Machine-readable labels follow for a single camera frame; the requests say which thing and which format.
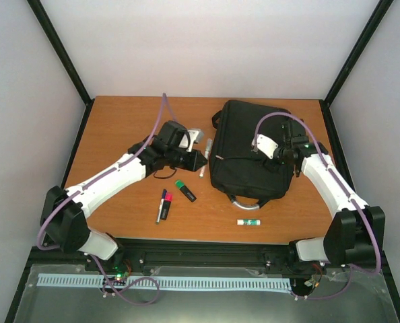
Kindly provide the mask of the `green highlighter marker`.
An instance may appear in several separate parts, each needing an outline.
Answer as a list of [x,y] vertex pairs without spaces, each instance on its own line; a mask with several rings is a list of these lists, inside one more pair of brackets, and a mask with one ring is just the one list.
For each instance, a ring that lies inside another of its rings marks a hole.
[[197,200],[197,197],[189,190],[182,180],[175,182],[177,189],[179,189],[185,197],[187,197],[192,203]]

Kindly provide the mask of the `pink highlighter marker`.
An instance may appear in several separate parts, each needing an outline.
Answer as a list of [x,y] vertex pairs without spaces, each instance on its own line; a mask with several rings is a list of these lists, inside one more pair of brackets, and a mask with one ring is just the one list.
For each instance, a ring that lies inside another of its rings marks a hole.
[[165,221],[168,217],[170,206],[173,200],[173,194],[171,192],[167,192],[164,197],[164,201],[162,203],[162,210],[160,213],[160,220]]

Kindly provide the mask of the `black student bag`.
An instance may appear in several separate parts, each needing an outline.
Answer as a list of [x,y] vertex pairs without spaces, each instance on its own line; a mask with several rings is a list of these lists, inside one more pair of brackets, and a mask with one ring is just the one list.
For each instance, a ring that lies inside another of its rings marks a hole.
[[289,113],[283,108],[228,100],[212,117],[216,133],[209,154],[211,185],[233,203],[239,196],[256,199],[256,204],[244,206],[247,209],[260,209],[284,197],[293,177],[292,166],[253,151],[256,126],[272,112]]

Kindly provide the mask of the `silver pen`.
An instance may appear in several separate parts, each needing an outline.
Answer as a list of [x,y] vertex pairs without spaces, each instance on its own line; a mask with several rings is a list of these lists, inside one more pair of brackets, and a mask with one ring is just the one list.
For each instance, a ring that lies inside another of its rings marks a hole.
[[[213,139],[208,139],[208,140],[207,140],[207,143],[206,143],[205,154],[204,154],[204,157],[205,157],[205,159],[206,159],[207,162],[208,162],[208,159],[209,159],[209,154],[210,154],[210,152],[211,152],[212,145],[213,145]],[[202,166],[201,169],[200,169],[200,173],[199,173],[199,177],[200,177],[200,178],[203,178],[203,177],[204,177],[206,165],[207,165],[207,164],[205,164],[204,166]]]

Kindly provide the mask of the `white glue stick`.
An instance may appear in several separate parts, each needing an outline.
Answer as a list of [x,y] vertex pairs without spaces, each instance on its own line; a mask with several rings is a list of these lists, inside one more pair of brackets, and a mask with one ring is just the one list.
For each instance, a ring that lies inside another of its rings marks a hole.
[[261,221],[259,219],[237,219],[236,220],[237,225],[254,225],[254,226],[259,226],[261,224]]

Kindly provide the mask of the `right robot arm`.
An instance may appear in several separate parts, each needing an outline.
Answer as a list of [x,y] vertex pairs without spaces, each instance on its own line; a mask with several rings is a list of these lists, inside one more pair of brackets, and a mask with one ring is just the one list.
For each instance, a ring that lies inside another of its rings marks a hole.
[[332,222],[321,238],[290,243],[297,262],[348,265],[369,275],[381,269],[385,213],[371,207],[343,179],[328,151],[320,143],[278,145],[275,141],[256,144],[269,159],[292,165],[307,177],[325,202]]

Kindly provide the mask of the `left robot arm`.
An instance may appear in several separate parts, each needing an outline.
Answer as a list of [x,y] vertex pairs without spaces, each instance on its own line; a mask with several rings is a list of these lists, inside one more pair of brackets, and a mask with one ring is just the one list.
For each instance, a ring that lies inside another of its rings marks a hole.
[[117,271],[125,262],[121,247],[110,234],[89,228],[87,218],[126,187],[166,166],[196,172],[206,164],[207,158],[197,149],[130,149],[88,180],[66,189],[55,186],[47,192],[36,246],[44,251],[83,252],[99,258],[108,270]]

